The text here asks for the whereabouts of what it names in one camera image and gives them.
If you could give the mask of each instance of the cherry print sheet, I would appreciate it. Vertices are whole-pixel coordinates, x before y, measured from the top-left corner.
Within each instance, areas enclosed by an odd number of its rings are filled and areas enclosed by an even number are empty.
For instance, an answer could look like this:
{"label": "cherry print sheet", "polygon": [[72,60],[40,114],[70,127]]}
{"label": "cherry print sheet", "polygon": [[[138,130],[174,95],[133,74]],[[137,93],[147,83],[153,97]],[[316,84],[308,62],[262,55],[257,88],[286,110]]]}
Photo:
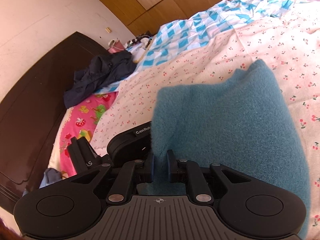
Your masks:
{"label": "cherry print sheet", "polygon": [[152,119],[157,91],[179,84],[215,84],[261,58],[272,69],[300,135],[310,168],[307,239],[320,239],[320,2],[296,4],[279,18],[264,17],[216,35],[207,46],[145,69],[121,82],[91,144],[106,154],[118,133]]}

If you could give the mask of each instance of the pink bag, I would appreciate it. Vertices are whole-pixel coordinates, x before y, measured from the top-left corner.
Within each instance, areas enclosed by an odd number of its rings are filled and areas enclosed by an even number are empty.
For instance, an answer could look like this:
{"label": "pink bag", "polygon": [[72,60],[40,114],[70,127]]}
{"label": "pink bag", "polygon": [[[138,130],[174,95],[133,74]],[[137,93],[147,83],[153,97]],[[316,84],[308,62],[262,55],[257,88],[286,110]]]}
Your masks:
{"label": "pink bag", "polygon": [[108,51],[110,53],[115,53],[115,52],[119,52],[119,51],[124,50],[124,46],[121,44],[121,42],[118,39],[111,40],[109,42],[109,47],[110,47],[110,49],[108,49]]}

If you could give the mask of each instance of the ribbed grip surface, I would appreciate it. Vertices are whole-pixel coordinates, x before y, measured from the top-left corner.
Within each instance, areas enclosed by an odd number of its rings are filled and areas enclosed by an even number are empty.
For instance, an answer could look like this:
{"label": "ribbed grip surface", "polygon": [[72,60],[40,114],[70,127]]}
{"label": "ribbed grip surface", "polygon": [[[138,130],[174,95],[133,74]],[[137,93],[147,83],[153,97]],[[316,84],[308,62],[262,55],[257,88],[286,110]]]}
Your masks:
{"label": "ribbed grip surface", "polygon": [[[70,240],[249,240],[227,228],[207,206],[187,196],[133,196],[107,208],[101,220]],[[286,240],[299,240],[290,236]]]}

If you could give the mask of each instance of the blue and white blanket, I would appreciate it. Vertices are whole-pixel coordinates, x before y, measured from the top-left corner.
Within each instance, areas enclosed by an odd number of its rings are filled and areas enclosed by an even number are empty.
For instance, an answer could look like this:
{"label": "blue and white blanket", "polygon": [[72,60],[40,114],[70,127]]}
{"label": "blue and white blanket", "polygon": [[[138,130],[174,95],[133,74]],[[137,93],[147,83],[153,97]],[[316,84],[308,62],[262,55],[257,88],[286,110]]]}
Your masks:
{"label": "blue and white blanket", "polygon": [[[185,50],[205,46],[218,33],[247,25],[266,16],[280,18],[295,3],[311,1],[222,0],[206,11],[196,13],[188,20],[175,20],[162,25],[147,54],[138,63],[132,75],[175,58]],[[118,86],[119,82],[97,93],[116,91]]]}

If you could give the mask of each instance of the teal towel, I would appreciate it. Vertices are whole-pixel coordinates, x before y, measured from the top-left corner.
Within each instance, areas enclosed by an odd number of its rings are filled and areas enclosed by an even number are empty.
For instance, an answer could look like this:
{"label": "teal towel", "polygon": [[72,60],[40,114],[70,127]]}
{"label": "teal towel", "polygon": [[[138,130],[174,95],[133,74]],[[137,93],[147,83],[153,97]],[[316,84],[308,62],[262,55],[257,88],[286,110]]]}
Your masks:
{"label": "teal towel", "polygon": [[[262,60],[224,83],[162,88],[152,120],[155,182],[144,193],[185,194],[168,182],[166,151],[222,163],[298,195],[310,209],[308,165],[272,71]],[[299,235],[307,233],[306,222]]]}

